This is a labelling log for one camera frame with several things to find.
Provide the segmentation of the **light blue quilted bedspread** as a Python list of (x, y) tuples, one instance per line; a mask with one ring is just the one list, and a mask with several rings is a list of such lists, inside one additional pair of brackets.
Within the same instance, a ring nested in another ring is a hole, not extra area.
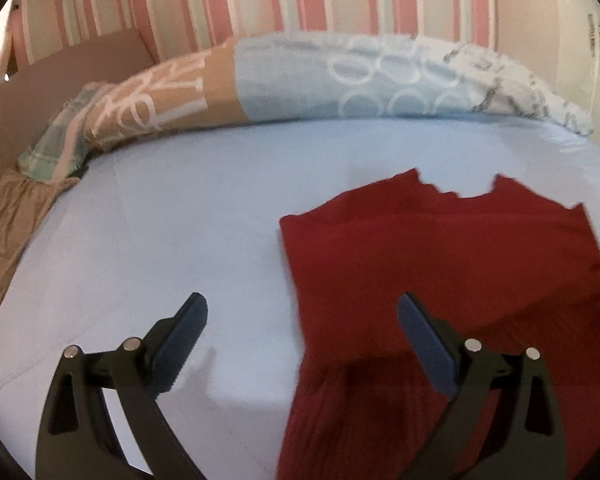
[(364, 119), (186, 132), (93, 159), (23, 253), (0, 307), (0, 438), (28, 474), (61, 352), (117, 348), (193, 292), (209, 321), (159, 404), (211, 479), (269, 479), (302, 355), (279, 219), (406, 170), (476, 196), (497, 174), (600, 241), (600, 148), (503, 117)]

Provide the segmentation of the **blue and tan patterned duvet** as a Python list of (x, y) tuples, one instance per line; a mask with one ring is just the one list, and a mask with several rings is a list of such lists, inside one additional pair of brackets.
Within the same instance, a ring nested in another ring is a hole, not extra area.
[(299, 119), (519, 116), (588, 136), (591, 116), (504, 54), (411, 35), (230, 39), (107, 84), (85, 117), (99, 151), (141, 136)]

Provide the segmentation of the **plaid pastel pillow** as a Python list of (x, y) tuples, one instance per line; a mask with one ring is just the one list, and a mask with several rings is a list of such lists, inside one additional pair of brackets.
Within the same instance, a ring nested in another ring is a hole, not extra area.
[(113, 84), (91, 82), (65, 102), (42, 136), (18, 157), (19, 171), (43, 183), (59, 183), (79, 171), (91, 151), (86, 116), (112, 88)]

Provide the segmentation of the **dark red knit garment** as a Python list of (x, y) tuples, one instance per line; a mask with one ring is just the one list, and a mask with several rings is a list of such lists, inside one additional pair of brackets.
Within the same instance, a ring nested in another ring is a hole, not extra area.
[(304, 340), (279, 478), (600, 479), (583, 206), (410, 170), (279, 225)]

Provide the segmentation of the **white wardrobe with floral decals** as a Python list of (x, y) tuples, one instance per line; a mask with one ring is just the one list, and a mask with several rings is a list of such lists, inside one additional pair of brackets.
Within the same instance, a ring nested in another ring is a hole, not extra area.
[(600, 2), (557, 0), (559, 49), (555, 89), (594, 122), (600, 148)]

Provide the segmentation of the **brown upholstered headboard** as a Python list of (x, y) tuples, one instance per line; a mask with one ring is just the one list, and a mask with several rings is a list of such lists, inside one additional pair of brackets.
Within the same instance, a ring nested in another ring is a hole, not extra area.
[(68, 47), (0, 85), (0, 179), (84, 84), (121, 82), (155, 64), (134, 29)]

